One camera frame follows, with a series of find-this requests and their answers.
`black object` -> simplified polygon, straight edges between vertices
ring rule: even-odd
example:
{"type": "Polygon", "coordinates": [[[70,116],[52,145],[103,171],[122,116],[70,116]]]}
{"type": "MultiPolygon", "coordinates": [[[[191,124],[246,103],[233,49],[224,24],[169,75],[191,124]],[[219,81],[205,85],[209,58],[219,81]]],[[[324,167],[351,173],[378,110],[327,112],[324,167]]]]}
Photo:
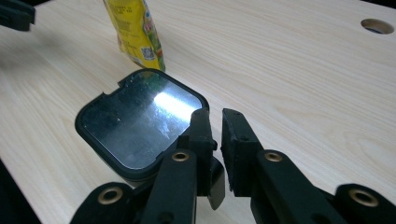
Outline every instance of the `black object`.
{"type": "Polygon", "coordinates": [[[196,196],[207,196],[217,209],[225,197],[224,168],[213,157],[208,122],[206,108],[194,111],[189,133],[177,139],[176,150],[163,153],[155,179],[136,189],[120,183],[99,187],[71,223],[194,223],[196,196]]]}
{"type": "Polygon", "coordinates": [[[396,8],[396,3],[394,1],[389,1],[389,0],[361,0],[361,1],[373,3],[376,5],[383,6],[383,7],[396,8]]]}
{"type": "Polygon", "coordinates": [[[40,221],[35,215],[30,204],[24,198],[18,185],[9,174],[6,166],[0,159],[0,223],[19,224],[29,223],[39,224],[40,221]]]}
{"type": "MultiPolygon", "coordinates": [[[[127,105],[128,101],[134,102],[131,94],[121,94],[132,91],[125,87],[125,83],[140,80],[144,74],[144,77],[158,78],[158,73],[141,70],[132,74],[132,79],[127,77],[122,81],[121,88],[111,97],[119,96],[117,100],[127,105]]],[[[191,92],[175,80],[172,83],[191,92]]],[[[147,97],[137,98],[139,102],[147,100],[147,97]]],[[[116,106],[102,104],[104,102],[90,104],[89,108],[95,107],[91,112],[82,110],[90,114],[88,121],[84,121],[82,117],[85,115],[82,115],[77,122],[86,131],[95,132],[96,128],[88,126],[100,120],[91,117],[95,118],[97,114],[103,116],[102,120],[107,120],[107,112],[115,109],[116,106]]],[[[106,126],[98,132],[103,135],[114,132],[113,126],[106,126]]],[[[136,189],[112,183],[94,190],[77,210],[72,223],[95,223],[98,220],[105,223],[194,223],[196,196],[207,196],[212,208],[217,209],[225,196],[224,169],[213,157],[217,144],[212,139],[207,108],[197,109],[191,114],[190,126],[171,146],[160,153],[161,157],[156,157],[155,163],[161,167],[156,170],[155,178],[149,178],[136,189]]],[[[236,197],[251,198],[250,207],[257,223],[396,223],[395,205],[372,189],[355,184],[343,185],[333,196],[314,187],[285,154],[263,149],[244,115],[238,111],[223,109],[221,152],[230,189],[236,197]]]]}
{"type": "MultiPolygon", "coordinates": [[[[117,174],[146,181],[158,172],[163,153],[176,150],[177,138],[189,133],[191,113],[209,105],[159,70],[136,71],[119,85],[81,109],[76,129],[117,174]]],[[[208,157],[209,150],[198,156],[208,157]]]]}
{"type": "Polygon", "coordinates": [[[332,196],[315,188],[285,154],[263,150],[238,111],[223,110],[221,142],[234,195],[251,197],[250,206],[257,223],[396,221],[395,205],[372,189],[343,185],[332,196]]]}
{"type": "Polygon", "coordinates": [[[35,24],[35,6],[49,0],[0,0],[0,25],[29,31],[35,24]]]}

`light wood surface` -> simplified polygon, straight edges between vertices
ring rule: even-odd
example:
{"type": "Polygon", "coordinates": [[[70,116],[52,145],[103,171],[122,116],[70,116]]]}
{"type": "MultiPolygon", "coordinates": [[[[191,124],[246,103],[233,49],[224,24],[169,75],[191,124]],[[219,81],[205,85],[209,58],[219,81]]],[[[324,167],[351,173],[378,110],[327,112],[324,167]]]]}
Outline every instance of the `light wood surface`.
{"type": "MultiPolygon", "coordinates": [[[[396,203],[396,11],[357,0],[148,0],[166,73],[211,106],[244,113],[321,189],[358,183],[396,203]]],[[[51,1],[30,33],[0,27],[0,157],[43,223],[67,223],[96,187],[122,181],[75,131],[78,111],[139,67],[119,52],[101,0],[51,1]]],[[[254,223],[230,192],[197,223],[254,223]]]]}

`black plastic part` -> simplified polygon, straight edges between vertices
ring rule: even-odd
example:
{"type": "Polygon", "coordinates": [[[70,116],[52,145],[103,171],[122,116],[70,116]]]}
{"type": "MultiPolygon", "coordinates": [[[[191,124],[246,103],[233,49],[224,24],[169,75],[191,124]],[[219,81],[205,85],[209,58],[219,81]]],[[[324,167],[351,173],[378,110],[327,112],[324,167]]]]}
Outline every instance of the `black plastic part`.
{"type": "Polygon", "coordinates": [[[278,224],[279,219],[262,186],[255,182],[250,199],[250,209],[258,224],[278,224]]]}
{"type": "Polygon", "coordinates": [[[210,167],[213,150],[217,147],[212,138],[210,129],[209,112],[206,108],[195,110],[191,115],[189,147],[195,153],[198,162],[197,196],[207,196],[210,191],[210,167]]]}
{"type": "Polygon", "coordinates": [[[196,169],[197,158],[192,151],[168,152],[163,158],[141,223],[195,223],[196,169]]]}
{"type": "Polygon", "coordinates": [[[389,0],[361,0],[361,1],[373,3],[376,5],[383,6],[383,7],[396,8],[396,3],[394,1],[389,1],[389,0]]]}
{"type": "Polygon", "coordinates": [[[394,224],[396,207],[381,194],[357,184],[337,188],[334,205],[348,223],[394,224]]]}
{"type": "Polygon", "coordinates": [[[0,159],[0,223],[40,224],[40,220],[23,196],[0,159]]]}
{"type": "Polygon", "coordinates": [[[211,187],[209,195],[207,195],[207,199],[209,200],[212,209],[216,210],[220,207],[225,198],[225,174],[224,167],[222,166],[221,162],[214,157],[212,158],[210,173],[211,187]]]}
{"type": "MultiPolygon", "coordinates": [[[[184,91],[196,97],[201,102],[202,107],[205,107],[206,110],[209,109],[209,104],[207,100],[201,94],[199,94],[196,91],[193,91],[192,89],[183,85],[182,83],[178,82],[172,77],[169,77],[162,71],[156,69],[148,69],[148,68],[133,72],[131,75],[129,75],[128,77],[126,77],[125,79],[119,82],[120,87],[116,91],[112,92],[109,95],[101,94],[96,99],[85,105],[78,113],[78,116],[76,118],[76,130],[78,131],[79,135],[81,135],[81,137],[84,138],[84,140],[117,174],[119,174],[120,176],[131,182],[147,181],[152,177],[154,177],[157,174],[158,169],[160,168],[161,160],[163,158],[164,153],[160,153],[159,155],[155,156],[154,162],[148,165],[147,167],[139,168],[139,169],[128,168],[125,165],[123,165],[112,153],[110,153],[100,140],[92,136],[92,133],[90,133],[86,129],[84,120],[91,119],[92,116],[95,116],[95,119],[99,118],[98,120],[105,119],[105,121],[110,120],[111,122],[114,122],[113,120],[111,120],[112,119],[111,114],[117,113],[117,111],[113,111],[113,110],[116,110],[118,106],[122,104],[129,104],[128,102],[131,101],[131,99],[133,99],[131,97],[134,97],[134,93],[130,92],[130,91],[134,91],[134,88],[129,87],[130,81],[133,80],[135,76],[140,76],[143,73],[153,73],[165,80],[168,80],[176,84],[184,91]]],[[[109,122],[105,122],[105,121],[101,121],[104,124],[98,123],[97,124],[98,127],[93,129],[97,131],[102,130],[101,132],[103,132],[103,134],[106,134],[107,130],[111,128],[111,125],[107,127],[109,122]]],[[[152,142],[158,143],[158,139],[152,139],[152,142]]],[[[175,142],[171,144],[170,147],[164,148],[163,152],[169,150],[176,150],[176,148],[177,148],[177,140],[175,140],[175,142]]]]}
{"type": "Polygon", "coordinates": [[[18,31],[29,31],[35,23],[35,8],[15,0],[0,1],[0,25],[18,31]]]}
{"type": "Polygon", "coordinates": [[[244,115],[223,109],[221,153],[227,169],[230,189],[236,197],[250,197],[256,179],[253,163],[263,150],[244,115]]]}
{"type": "Polygon", "coordinates": [[[123,183],[107,183],[85,199],[74,214],[71,224],[119,223],[138,224],[146,207],[153,182],[136,189],[123,183]]]}
{"type": "Polygon", "coordinates": [[[256,172],[280,223],[346,223],[285,154],[259,152],[256,172]]]}
{"type": "Polygon", "coordinates": [[[19,1],[20,2],[24,2],[24,3],[34,7],[34,6],[43,4],[45,2],[48,2],[50,0],[19,0],[19,1]]]}

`mirror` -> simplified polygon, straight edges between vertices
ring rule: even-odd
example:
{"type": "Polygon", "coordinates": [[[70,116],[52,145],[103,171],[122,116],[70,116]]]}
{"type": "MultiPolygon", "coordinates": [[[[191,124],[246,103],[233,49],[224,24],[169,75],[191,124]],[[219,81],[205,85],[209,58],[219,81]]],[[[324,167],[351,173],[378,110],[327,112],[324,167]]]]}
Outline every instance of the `mirror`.
{"type": "Polygon", "coordinates": [[[165,73],[143,69],[102,94],[78,114],[78,133],[120,175],[145,178],[158,156],[190,126],[206,99],[165,73]]]}

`plastic wrapper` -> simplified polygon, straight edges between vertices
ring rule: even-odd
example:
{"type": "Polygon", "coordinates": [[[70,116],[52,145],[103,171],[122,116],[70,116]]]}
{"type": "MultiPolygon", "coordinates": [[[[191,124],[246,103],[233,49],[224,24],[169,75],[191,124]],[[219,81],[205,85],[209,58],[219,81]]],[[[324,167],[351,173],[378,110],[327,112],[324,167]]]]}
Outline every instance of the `plastic wrapper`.
{"type": "Polygon", "coordinates": [[[119,46],[128,57],[147,68],[165,70],[160,39],[145,0],[104,0],[117,30],[119,46]]]}

